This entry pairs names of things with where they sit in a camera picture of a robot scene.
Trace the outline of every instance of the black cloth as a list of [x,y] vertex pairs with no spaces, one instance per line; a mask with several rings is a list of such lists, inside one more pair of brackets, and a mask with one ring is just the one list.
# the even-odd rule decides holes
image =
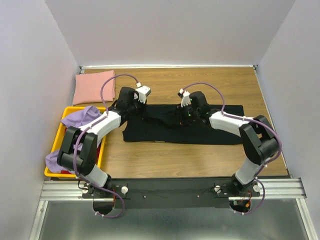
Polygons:
[[[210,108],[221,109],[221,105]],[[238,116],[244,115],[242,105],[226,105],[224,111]],[[222,130],[212,129],[200,122],[180,125],[176,104],[146,105],[144,116],[132,116],[123,133],[125,142],[167,142],[176,144],[234,145],[241,138]]]

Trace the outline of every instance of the wooden tabletop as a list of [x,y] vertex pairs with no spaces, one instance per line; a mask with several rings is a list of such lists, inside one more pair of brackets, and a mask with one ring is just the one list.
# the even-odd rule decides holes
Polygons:
[[[86,69],[98,73],[108,69]],[[177,93],[188,84],[207,82],[224,95],[227,105],[243,105],[248,117],[268,116],[255,73],[250,67],[216,68],[140,68],[115,69],[115,74],[132,74],[151,88],[148,104],[178,104]],[[121,87],[135,88],[126,76],[116,79],[115,96]],[[220,96],[210,87],[197,85],[188,91],[202,91],[209,104],[221,104]],[[103,107],[102,103],[80,104]],[[245,153],[239,145],[198,145],[164,142],[124,142],[126,124],[107,135],[102,169],[113,178],[168,178],[231,176],[242,165]],[[269,164],[261,175],[287,175],[282,157]]]

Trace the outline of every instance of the lavender towel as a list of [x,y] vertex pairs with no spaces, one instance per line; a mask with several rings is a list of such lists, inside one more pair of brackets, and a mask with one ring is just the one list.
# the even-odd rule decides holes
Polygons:
[[[95,106],[86,106],[83,110],[80,111],[75,111],[65,118],[61,120],[61,123],[65,125],[67,128],[69,127],[75,127],[79,128],[83,125],[86,125],[93,120],[97,119],[98,117],[101,116],[101,113],[98,108]],[[55,150],[51,153],[49,153],[45,157],[45,164],[48,167],[48,169],[52,173],[61,173],[61,171],[68,171],[68,169],[65,169],[64,167],[58,165],[57,160],[58,160],[58,154],[59,150]]]

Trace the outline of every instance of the wall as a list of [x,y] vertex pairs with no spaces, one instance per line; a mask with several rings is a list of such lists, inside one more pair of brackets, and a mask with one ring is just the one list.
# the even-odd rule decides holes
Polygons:
[[29,238],[77,63],[43,0],[1,0],[0,235]]
[[260,62],[295,0],[45,0],[82,66]]
[[301,177],[320,236],[320,2],[297,0],[258,66],[289,172]]

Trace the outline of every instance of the folded pink towel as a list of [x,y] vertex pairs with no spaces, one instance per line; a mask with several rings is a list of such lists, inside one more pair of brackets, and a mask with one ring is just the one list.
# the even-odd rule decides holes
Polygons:
[[[101,102],[100,90],[102,84],[115,75],[115,71],[103,71],[75,76],[75,91],[73,105]],[[109,81],[103,89],[103,98],[112,102],[115,98],[115,80]]]

